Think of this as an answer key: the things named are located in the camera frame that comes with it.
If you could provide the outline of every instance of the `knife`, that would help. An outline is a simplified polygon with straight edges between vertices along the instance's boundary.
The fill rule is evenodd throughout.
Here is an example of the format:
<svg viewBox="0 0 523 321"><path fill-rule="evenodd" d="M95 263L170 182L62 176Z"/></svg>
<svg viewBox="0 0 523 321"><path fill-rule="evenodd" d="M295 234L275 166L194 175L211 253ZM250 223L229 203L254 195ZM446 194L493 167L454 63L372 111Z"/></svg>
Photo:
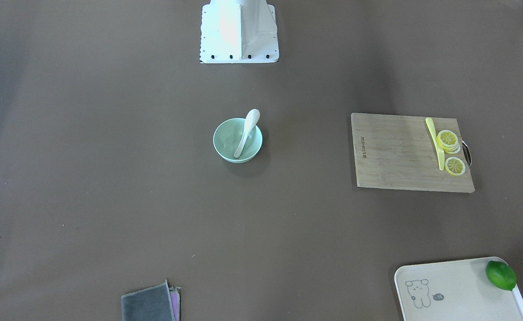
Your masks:
<svg viewBox="0 0 523 321"><path fill-rule="evenodd" d="M438 155L438 166L440 170L443 171L443 162L445 160L445 155L443 154L443 148L441 148L438 145L438 142L436 142L436 128L434 126L434 120L432 120L432 118L430 117L427 117L426 125L428 126L428 130L430 131L430 135L432 136L432 142L434 142L434 147L436 148L436 154Z"/></svg>

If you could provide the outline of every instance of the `cloth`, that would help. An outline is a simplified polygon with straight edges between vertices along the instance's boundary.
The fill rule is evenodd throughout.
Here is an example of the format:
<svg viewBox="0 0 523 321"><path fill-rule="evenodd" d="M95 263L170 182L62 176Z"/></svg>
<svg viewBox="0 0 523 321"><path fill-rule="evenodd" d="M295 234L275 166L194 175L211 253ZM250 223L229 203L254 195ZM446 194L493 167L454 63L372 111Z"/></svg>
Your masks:
<svg viewBox="0 0 523 321"><path fill-rule="evenodd" d="M168 282L121 297L123 321L180 321L179 287Z"/></svg>

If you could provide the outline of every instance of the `stack of lemon slices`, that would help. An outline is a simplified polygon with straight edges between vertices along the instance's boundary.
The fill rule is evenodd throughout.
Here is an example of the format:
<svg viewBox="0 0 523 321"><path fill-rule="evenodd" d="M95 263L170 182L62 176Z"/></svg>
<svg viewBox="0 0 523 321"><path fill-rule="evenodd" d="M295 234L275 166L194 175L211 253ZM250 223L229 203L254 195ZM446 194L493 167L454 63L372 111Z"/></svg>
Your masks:
<svg viewBox="0 0 523 321"><path fill-rule="evenodd" d="M451 130L439 132L436 141L447 154L457 154L462 150L458 136ZM459 176L466 172L466 165L457 157L448 157L445 160L445 170L453 176Z"/></svg>

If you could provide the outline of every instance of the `white spoon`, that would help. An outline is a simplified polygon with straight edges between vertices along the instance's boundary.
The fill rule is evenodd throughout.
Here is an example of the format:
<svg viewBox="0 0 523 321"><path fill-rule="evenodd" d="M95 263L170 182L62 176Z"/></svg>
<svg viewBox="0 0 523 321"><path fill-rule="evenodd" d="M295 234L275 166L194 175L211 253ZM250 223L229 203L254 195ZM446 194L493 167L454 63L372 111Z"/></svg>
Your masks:
<svg viewBox="0 0 523 321"><path fill-rule="evenodd" d="M253 130L256 126L257 121L260 119L260 111L257 109L252 109L248 112L248 115L245 117L244 122L244 134L241 136L240 144L237 145L236 152L233 153L234 158L239 158L241 151L244 150L245 140L248 138L249 132Z"/></svg>

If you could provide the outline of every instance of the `bowl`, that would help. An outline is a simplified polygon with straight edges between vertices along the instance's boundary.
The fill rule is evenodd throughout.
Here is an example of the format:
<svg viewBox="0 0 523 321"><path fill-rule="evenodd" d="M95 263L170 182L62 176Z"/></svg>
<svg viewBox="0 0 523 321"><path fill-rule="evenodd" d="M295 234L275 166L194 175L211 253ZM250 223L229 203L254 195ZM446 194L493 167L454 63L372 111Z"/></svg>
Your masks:
<svg viewBox="0 0 523 321"><path fill-rule="evenodd" d="M262 148L262 131L256 126L245 140L244 150L239 158L234 158L241 136L244 132L245 118L232 118L223 122L214 132L213 142L216 152L230 163L245 163L252 159Z"/></svg>

